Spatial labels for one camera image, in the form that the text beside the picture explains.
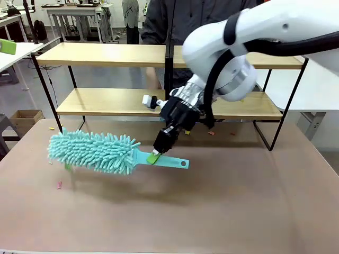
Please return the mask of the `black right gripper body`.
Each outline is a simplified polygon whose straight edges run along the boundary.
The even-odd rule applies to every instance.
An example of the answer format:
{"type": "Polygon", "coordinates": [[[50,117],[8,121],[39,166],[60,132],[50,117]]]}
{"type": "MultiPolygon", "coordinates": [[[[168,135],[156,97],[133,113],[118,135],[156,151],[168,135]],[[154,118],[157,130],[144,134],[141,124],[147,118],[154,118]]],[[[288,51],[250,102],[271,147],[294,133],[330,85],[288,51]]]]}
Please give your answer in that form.
{"type": "Polygon", "coordinates": [[[172,149],[183,129],[192,130],[200,118],[200,111],[182,99],[172,96],[161,109],[160,116],[165,120],[166,127],[159,131],[153,147],[158,153],[164,154],[172,149]]]}

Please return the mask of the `person's right hand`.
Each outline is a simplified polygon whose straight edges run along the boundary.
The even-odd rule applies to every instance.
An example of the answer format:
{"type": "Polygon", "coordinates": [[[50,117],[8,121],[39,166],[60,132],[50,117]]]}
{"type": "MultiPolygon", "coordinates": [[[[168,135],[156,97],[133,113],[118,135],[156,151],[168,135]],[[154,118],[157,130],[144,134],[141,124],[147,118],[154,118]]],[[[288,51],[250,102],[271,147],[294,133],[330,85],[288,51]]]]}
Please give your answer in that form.
{"type": "Polygon", "coordinates": [[[162,89],[161,83],[157,77],[156,69],[153,67],[146,68],[147,87],[148,89],[162,89]]]}

